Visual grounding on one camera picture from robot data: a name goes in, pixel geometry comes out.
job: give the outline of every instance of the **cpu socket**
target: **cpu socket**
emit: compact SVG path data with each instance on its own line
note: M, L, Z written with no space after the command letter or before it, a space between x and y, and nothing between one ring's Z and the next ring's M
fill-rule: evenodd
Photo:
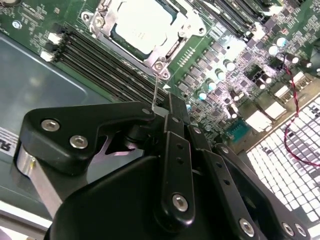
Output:
M92 36L144 73L168 80L168 65L206 26L185 0L101 0L81 13Z

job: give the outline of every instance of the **white grid pattern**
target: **white grid pattern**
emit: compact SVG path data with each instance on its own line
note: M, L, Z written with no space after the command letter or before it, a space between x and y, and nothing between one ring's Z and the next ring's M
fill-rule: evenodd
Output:
M284 130L289 122L247 154L265 186L290 211L302 207L315 223L320 219L320 167L300 163L287 152ZM304 107L290 126L287 144L302 160L320 164L320 97Z

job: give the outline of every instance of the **silver bolt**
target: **silver bolt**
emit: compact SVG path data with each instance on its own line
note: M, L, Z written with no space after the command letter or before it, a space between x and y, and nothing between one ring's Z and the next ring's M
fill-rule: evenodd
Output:
M85 149L88 146L88 140L84 136L74 135L70 138L70 144L75 149Z
M179 122L180 122L180 120L177 119L177 118L175 118L175 117L173 117L172 120L175 121L176 123L179 123Z
M292 230L292 228L288 224L283 222L282 225L283 225L283 228L284 228L284 230L285 230L285 232L287 234L289 234L290 236L294 236L295 235L295 232Z
M296 227L296 229L298 229L298 232L299 232L302 236L304 236L304 237L307 236L306 231L305 231L299 224L295 223L295 227Z
M21 29L22 28L22 24L21 22L19 22L18 20L14 20L12 22L12 26L15 28L15 29Z
M194 127L193 129L194 129L194 131L195 131L197 134L200 134L200 133L201 133L201 131L200 131L200 129L199 129L199 128Z
M163 65L161 62L156 62L154 64L154 68L157 69L157 70L161 70L163 68Z
M212 129L212 127L211 127L210 125L206 125L206 126L204 127L204 130L206 130L207 132L210 132L211 129Z
M225 154L228 154L228 153L229 153L228 148L226 148L226 147L224 147L224 146L221 147L221 150L222 150Z
M180 194L173 195L172 202L176 209L178 209L180 212L185 212L188 210L188 202Z
M241 218L239 220L239 224L241 229L245 232L245 234L247 234L249 237L253 237L255 235L255 230L252 227L252 225L250 224L250 222L248 222L247 220L245 220L244 218Z
M46 119L41 122L41 127L48 132L55 132L59 130L60 125L55 120Z
M97 16L94 20L94 24L97 28L101 28L105 24L105 20L102 16Z
M148 109L142 108L142 112L144 112L145 114L151 114L151 112Z

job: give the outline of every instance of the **red wire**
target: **red wire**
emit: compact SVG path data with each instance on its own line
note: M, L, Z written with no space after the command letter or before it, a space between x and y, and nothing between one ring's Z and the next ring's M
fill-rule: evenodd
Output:
M285 72L290 76L291 78L291 85L292 85L292 89L293 89L293 100L294 100L294 104L295 104L295 115L294 117L291 119L291 121L289 122L289 124L286 126L285 130L284 130L284 139L283 139L283 142L284 142L284 146L285 146L285 149L296 159L298 160L299 162L302 162L306 165L310 165L310 166L314 166L314 167L320 167L320 164L316 164L316 163L313 163L313 162L310 162L310 161L305 161L305 160L302 160L300 157L298 157L297 155L295 155L291 149L288 147L287 145L287 139L288 139L288 133L289 133L289 128L291 126L291 124L294 123L294 121L296 120L296 118L299 117L299 112L300 112L300 108L299 108L299 103L298 103L298 95L297 95L297 89L296 89L296 84L294 82L294 78L292 76L292 72L288 69L288 67L284 67L285 69Z

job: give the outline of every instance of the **white sticker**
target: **white sticker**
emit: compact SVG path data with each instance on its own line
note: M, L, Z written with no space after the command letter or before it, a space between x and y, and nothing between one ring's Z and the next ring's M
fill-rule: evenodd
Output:
M13 157L17 148L18 135L0 127L0 152Z

